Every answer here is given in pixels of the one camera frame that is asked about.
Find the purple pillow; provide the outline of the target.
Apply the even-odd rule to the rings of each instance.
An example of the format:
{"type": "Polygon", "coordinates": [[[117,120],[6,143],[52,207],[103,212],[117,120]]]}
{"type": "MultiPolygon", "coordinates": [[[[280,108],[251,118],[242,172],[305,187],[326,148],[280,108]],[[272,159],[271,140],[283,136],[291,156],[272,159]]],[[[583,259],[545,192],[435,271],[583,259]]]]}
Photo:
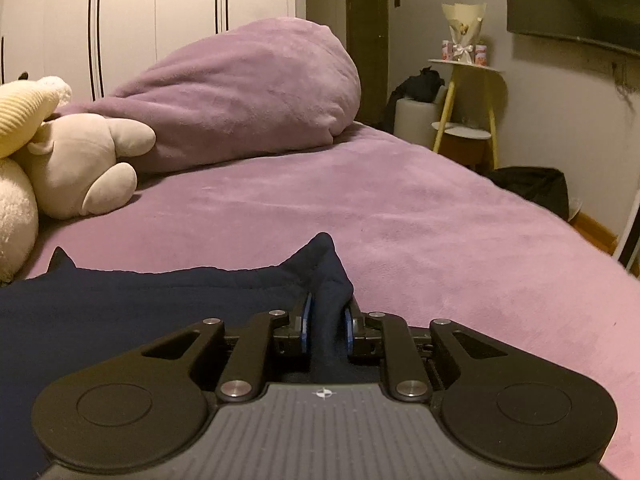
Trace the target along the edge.
{"type": "Polygon", "coordinates": [[[143,122],[156,134],[140,174],[332,144],[354,121],[357,67],[329,27],[265,18],[162,58],[104,98],[59,108],[143,122]]]}

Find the black bag on floor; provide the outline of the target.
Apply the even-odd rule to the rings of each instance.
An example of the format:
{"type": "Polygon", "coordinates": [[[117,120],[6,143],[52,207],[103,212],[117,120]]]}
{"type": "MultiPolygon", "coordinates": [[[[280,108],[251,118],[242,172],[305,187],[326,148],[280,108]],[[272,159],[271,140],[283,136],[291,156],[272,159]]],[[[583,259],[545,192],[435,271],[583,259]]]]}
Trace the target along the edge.
{"type": "Polygon", "coordinates": [[[570,218],[568,187],[562,171],[547,167],[506,167],[488,172],[494,185],[528,200],[562,220],[570,218]]]}

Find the cream wrapped flower bouquet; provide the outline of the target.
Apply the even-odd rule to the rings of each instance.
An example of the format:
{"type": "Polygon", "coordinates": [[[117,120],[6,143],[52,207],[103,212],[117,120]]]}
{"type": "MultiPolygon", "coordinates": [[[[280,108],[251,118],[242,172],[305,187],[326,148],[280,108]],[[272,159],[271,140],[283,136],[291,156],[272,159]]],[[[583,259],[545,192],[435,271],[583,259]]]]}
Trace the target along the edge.
{"type": "Polygon", "coordinates": [[[442,4],[442,13],[451,36],[451,54],[454,61],[474,63],[475,45],[480,38],[486,9],[486,3],[442,4]]]}

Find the beige plush bunny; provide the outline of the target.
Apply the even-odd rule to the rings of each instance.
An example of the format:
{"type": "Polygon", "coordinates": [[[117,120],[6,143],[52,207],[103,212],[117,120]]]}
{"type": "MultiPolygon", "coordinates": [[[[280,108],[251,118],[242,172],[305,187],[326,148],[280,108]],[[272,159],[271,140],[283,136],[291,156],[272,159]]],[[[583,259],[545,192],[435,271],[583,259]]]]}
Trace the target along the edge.
{"type": "Polygon", "coordinates": [[[155,141],[143,122],[73,114],[42,124],[14,159],[32,182],[39,209],[67,220],[127,205],[138,177],[126,160],[149,153],[155,141]]]}

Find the white fluffy plush toy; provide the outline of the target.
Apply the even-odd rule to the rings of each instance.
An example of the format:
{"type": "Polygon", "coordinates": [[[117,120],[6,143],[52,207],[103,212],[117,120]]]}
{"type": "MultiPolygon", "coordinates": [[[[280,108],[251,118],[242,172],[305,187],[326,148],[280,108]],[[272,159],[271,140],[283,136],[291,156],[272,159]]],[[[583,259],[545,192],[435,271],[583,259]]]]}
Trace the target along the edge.
{"type": "Polygon", "coordinates": [[[32,184],[17,162],[1,159],[1,283],[11,283],[27,261],[38,235],[38,206],[32,184]]]}

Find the yellow flower plush pillow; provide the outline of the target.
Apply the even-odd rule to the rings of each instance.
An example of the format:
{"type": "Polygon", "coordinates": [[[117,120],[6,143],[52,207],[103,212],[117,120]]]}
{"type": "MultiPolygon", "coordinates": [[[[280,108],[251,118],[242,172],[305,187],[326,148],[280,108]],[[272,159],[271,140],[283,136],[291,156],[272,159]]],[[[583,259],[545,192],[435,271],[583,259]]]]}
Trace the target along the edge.
{"type": "Polygon", "coordinates": [[[58,76],[20,79],[0,88],[0,157],[25,146],[40,125],[59,107],[70,104],[72,88],[58,76]]]}

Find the yellow side table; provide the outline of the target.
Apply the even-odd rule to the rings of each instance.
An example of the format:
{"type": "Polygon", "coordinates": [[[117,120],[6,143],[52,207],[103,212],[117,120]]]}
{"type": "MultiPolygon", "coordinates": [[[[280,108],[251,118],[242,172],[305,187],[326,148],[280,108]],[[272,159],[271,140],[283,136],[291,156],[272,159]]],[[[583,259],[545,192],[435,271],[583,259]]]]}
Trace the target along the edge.
{"type": "Polygon", "coordinates": [[[492,66],[430,58],[446,66],[450,77],[442,114],[436,124],[433,152],[442,151],[445,136],[460,141],[484,142],[486,165],[499,167],[498,113],[495,94],[504,84],[503,70],[492,66]]]}

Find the wall mounted television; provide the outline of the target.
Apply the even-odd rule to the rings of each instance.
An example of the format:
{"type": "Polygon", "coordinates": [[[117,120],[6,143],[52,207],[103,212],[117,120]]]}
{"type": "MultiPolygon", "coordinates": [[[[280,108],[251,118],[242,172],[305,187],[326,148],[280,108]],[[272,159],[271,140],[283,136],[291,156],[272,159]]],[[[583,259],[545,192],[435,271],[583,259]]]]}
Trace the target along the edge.
{"type": "Polygon", "coordinates": [[[639,0],[506,0],[506,29],[639,55],[639,0]]]}

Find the purple bed blanket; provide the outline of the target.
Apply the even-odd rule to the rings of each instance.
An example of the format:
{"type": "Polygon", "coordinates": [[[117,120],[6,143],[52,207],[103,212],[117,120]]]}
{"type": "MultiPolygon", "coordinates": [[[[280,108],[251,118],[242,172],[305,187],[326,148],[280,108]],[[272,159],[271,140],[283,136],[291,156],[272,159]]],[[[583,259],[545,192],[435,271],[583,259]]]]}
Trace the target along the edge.
{"type": "Polygon", "coordinates": [[[334,240],[363,310],[453,320],[577,370],[618,408],[605,467],[639,474],[639,283],[555,214],[426,148],[353,125],[327,148],[147,180],[126,207],[53,222],[85,269],[251,269],[334,240]]]}

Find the white cylindrical bin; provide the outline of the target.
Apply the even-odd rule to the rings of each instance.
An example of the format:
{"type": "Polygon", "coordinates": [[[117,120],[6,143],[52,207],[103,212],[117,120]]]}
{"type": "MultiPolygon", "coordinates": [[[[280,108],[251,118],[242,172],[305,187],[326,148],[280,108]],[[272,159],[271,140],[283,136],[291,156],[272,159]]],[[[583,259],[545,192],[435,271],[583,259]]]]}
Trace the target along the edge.
{"type": "Polygon", "coordinates": [[[394,135],[409,143],[432,148],[436,130],[433,122],[438,122],[442,106],[402,98],[396,103],[394,135]]]}

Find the white wardrobe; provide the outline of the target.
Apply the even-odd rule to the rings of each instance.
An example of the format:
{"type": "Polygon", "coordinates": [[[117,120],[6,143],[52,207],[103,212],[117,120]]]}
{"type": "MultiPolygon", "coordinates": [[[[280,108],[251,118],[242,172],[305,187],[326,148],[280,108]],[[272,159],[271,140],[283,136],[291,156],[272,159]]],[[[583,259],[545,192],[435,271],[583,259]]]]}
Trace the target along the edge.
{"type": "Polygon", "coordinates": [[[94,101],[171,52],[306,0],[1,0],[1,79],[59,76],[94,101]]]}

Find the dark navy garment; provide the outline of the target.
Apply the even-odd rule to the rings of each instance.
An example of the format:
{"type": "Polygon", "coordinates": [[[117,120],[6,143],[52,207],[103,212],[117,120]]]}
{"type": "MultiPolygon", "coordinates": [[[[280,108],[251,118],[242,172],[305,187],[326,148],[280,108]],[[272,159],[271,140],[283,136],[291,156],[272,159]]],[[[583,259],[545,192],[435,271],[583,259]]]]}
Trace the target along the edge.
{"type": "Polygon", "coordinates": [[[204,318],[240,327],[259,312],[310,299],[307,379],[356,382],[344,329],[353,293],[326,233],[277,266],[239,271],[95,271],[59,250],[45,274],[1,291],[2,478],[31,479],[44,467],[30,412],[50,382],[204,318]]]}

